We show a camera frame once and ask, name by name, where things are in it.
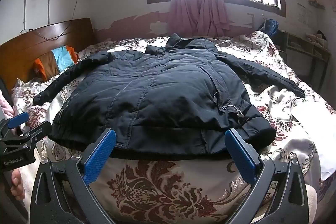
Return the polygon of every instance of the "jacket sleeve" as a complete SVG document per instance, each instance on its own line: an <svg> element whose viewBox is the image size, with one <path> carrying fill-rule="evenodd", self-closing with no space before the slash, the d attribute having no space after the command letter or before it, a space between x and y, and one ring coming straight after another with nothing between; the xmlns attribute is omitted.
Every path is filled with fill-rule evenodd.
<svg viewBox="0 0 336 224"><path fill-rule="evenodd" d="M62 73L54 82L52 82L44 91L34 97L33 105L43 105L51 101L61 91L61 89L72 80L79 77L85 70L94 69L115 59L113 52L99 52L80 61L76 65Z"/></svg>
<svg viewBox="0 0 336 224"><path fill-rule="evenodd" d="M287 79L275 71L256 62L240 59L225 52L215 53L218 60L226 63L237 75L247 78L259 79L267 85L276 85L280 89L286 88L298 97L305 98L305 93L292 80Z"/></svg>

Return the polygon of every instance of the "hand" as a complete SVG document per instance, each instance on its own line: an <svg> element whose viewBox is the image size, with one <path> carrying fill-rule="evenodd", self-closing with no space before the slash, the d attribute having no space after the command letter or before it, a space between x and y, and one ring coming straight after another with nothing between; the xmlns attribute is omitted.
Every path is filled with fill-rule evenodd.
<svg viewBox="0 0 336 224"><path fill-rule="evenodd" d="M15 169L12 173L12 183L10 191L17 200L23 200L26 196L23 188L22 177L19 169Z"/></svg>

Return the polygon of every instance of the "blue gripper pad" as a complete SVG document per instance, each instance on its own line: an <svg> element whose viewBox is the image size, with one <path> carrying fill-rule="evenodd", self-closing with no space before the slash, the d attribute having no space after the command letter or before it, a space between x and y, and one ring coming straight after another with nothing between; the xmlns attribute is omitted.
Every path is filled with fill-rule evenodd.
<svg viewBox="0 0 336 224"><path fill-rule="evenodd" d="M96 181L115 145L116 133L113 130L110 130L84 165L83 180L86 185Z"/></svg>
<svg viewBox="0 0 336 224"><path fill-rule="evenodd" d="M19 115L16 115L15 117L9 119L9 122L7 123L8 128L13 129L18 127L19 125L23 124L24 122L27 122L29 119L29 115L27 112L22 112Z"/></svg>
<svg viewBox="0 0 336 224"><path fill-rule="evenodd" d="M257 181L257 166L241 142L244 142L245 146L248 145L241 137L238 140L230 130L225 132L226 148L234 160L241 177L247 183L254 184Z"/></svg>

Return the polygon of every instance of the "light blue fabric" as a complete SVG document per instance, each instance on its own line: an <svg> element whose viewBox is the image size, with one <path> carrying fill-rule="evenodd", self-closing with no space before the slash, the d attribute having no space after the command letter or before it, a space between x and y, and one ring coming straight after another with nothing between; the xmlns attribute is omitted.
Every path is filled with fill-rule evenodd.
<svg viewBox="0 0 336 224"><path fill-rule="evenodd" d="M58 66L59 72L65 70L67 67L74 65L75 63L72 61L70 53L67 51L65 46L56 48L52 50L54 57L56 59L56 63Z"/></svg>

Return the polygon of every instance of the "jacket pocket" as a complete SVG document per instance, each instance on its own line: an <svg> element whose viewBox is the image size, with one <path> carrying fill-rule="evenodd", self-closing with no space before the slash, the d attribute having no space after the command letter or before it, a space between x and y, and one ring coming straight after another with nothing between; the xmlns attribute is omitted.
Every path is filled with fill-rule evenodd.
<svg viewBox="0 0 336 224"><path fill-rule="evenodd" d="M210 64L203 65L200 68L210 77L216 88L217 93L214 95L214 103L216 103L215 97L217 96L218 110L220 112L228 112L228 109L226 109L225 106L232 105L232 103L224 80Z"/></svg>

